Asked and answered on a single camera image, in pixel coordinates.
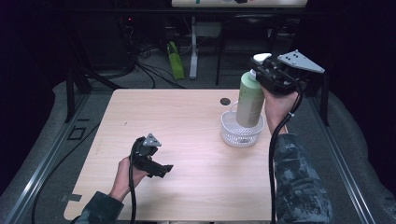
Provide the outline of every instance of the light wood tabletop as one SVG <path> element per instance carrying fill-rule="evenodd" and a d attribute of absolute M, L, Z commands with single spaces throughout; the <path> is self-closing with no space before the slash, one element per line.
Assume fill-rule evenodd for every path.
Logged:
<path fill-rule="evenodd" d="M 305 7 L 307 0 L 172 0 L 173 7 Z"/>
<path fill-rule="evenodd" d="M 238 90 L 114 91 L 73 191 L 81 198 L 68 202 L 64 217 L 79 216 L 97 190 L 109 193 L 118 162 L 152 133 L 162 143 L 152 159 L 174 167 L 135 189 L 136 220 L 270 220 L 268 128 L 252 147 L 226 145 L 220 117 L 231 105 L 221 98 L 233 103 Z M 130 195 L 123 203 L 119 219 L 129 220 Z"/>

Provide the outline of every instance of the white plastic basket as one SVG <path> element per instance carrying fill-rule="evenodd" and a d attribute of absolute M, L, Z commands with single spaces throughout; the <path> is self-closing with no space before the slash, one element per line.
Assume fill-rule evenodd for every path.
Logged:
<path fill-rule="evenodd" d="M 236 112 L 230 110 L 221 115 L 221 136 L 227 145 L 232 147 L 253 146 L 264 128 L 264 117 L 260 115 L 259 122 L 252 128 L 245 128 L 236 122 Z"/>

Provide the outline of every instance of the sleeve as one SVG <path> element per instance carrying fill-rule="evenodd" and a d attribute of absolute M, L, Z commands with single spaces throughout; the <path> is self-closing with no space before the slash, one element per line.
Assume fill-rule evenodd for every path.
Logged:
<path fill-rule="evenodd" d="M 91 200 L 85 205 L 81 216 L 75 218 L 72 223 L 115 223 L 122 207 L 123 203 L 102 192 L 96 191 Z"/>
<path fill-rule="evenodd" d="M 277 223 L 332 223 L 332 204 L 295 134 L 281 134 L 274 152 Z"/>

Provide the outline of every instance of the bottle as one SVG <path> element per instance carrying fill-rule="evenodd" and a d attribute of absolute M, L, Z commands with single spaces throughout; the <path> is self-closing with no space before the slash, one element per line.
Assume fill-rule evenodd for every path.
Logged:
<path fill-rule="evenodd" d="M 262 64 L 268 57 L 271 57 L 270 53 L 263 53 L 254 55 L 253 59 Z M 236 122 L 245 128 L 256 126 L 262 113 L 263 102 L 262 86 L 256 80 L 256 72 L 250 69 L 241 77 Z"/>

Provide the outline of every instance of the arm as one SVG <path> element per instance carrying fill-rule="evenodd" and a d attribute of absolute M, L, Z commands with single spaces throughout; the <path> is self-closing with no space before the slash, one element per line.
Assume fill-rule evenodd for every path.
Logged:
<path fill-rule="evenodd" d="M 115 223 L 122 210 L 125 196 L 130 192 L 129 188 L 129 158 L 126 157 L 119 162 L 119 168 L 114 180 L 113 188 L 108 195 L 97 191 L 82 210 L 81 216 L 72 223 Z M 148 173 L 138 170 L 133 166 L 134 187 Z"/>
<path fill-rule="evenodd" d="M 265 115 L 271 134 L 291 111 L 297 92 L 287 96 L 265 95 Z M 332 223 L 332 204 L 311 166 L 304 145 L 283 127 L 274 151 L 277 223 Z"/>

